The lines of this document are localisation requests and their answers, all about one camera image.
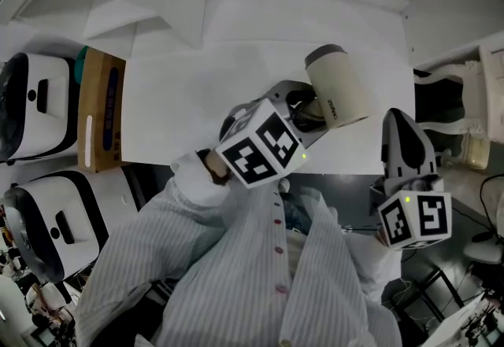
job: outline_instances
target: white table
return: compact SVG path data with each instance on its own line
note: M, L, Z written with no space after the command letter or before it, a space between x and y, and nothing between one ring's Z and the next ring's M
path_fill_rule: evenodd
M309 82L304 59L342 46L375 102L366 120L327 133L298 172L381 174L382 119L414 116L413 70L398 13L343 0L207 0L201 50L127 63L122 105L125 161L171 164L217 144L228 111L282 79Z

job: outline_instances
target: red button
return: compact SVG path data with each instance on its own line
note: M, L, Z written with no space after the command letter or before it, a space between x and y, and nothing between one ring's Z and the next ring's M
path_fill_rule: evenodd
M287 293L289 291L286 286L276 286L276 290L279 293Z

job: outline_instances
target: shirt sleeve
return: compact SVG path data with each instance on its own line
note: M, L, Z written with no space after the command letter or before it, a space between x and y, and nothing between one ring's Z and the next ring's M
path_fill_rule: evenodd
M387 248L374 236L345 234L345 241L362 290L369 299L381 303L385 286L401 278L402 252Z
M225 233L219 207L228 187L212 182L196 153L182 157L172 169L175 176L166 188L109 236L77 308L79 346L91 345L141 299L151 282L180 279Z

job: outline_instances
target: cardboard box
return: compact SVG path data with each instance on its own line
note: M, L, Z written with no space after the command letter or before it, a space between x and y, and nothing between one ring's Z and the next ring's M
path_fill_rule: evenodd
M79 98L79 167L100 172L125 165L120 153L120 111L126 61L89 48Z

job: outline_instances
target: white striped shirt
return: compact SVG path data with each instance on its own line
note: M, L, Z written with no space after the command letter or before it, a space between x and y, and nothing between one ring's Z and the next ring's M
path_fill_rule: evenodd
M400 276L401 253L343 235L336 210L304 189L313 223L292 279L277 183L214 185L195 153L172 167L165 190L110 235L98 258L78 307L80 347L167 277L180 281L161 328L135 346L401 345L380 305L386 283Z

